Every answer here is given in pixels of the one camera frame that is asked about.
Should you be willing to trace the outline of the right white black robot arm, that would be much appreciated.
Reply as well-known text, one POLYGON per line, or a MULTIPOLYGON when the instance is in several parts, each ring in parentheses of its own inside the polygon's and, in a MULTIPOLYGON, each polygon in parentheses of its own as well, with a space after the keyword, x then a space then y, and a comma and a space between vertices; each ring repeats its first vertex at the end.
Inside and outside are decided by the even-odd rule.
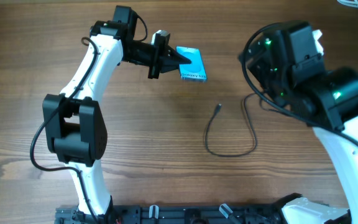
POLYGON ((328 153, 347 208, 292 194, 277 203, 284 223, 358 223, 358 73, 327 70, 320 33, 306 21, 269 24, 239 55, 253 92, 277 111, 305 123, 328 153))

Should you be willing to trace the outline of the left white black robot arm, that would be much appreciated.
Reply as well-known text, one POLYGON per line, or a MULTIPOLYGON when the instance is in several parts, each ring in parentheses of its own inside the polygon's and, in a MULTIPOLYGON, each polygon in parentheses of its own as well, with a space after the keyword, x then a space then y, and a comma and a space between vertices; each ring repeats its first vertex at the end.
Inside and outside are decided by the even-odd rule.
POLYGON ((39 170, 49 170, 35 160, 36 142, 45 132, 49 151, 64 164, 52 170, 69 171, 76 187, 79 204, 72 222, 119 223, 101 168, 108 132, 100 104, 116 67, 121 62, 145 66, 148 78, 157 79, 191 62, 169 46, 165 30, 157 31, 149 43, 136 40, 140 19, 131 7, 116 6, 110 21, 96 21, 89 36, 81 39, 88 49, 75 75, 59 94, 47 94, 42 103, 44 121, 30 144, 30 161, 39 170))

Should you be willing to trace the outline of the blue Galaxy smartphone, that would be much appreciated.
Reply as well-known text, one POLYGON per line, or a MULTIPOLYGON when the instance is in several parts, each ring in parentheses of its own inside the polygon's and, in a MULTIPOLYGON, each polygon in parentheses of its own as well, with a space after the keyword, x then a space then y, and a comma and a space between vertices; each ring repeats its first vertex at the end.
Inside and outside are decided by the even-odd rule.
POLYGON ((180 78, 188 81, 207 82, 208 78, 200 50, 178 46, 177 52, 191 60, 190 64, 179 65, 180 78))

